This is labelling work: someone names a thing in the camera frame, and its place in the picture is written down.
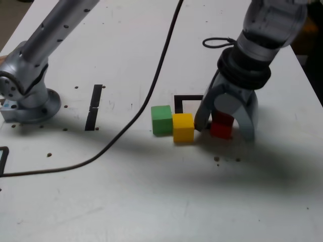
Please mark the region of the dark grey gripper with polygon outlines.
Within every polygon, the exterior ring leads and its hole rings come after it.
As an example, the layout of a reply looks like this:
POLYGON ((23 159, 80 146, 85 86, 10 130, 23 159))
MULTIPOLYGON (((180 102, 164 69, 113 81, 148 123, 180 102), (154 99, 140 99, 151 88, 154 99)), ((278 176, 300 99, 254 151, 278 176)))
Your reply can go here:
POLYGON ((209 116, 215 109, 233 117, 242 137, 254 141, 258 124, 258 100, 253 90, 229 82, 221 73, 215 74, 195 114, 195 129, 207 127, 209 116))

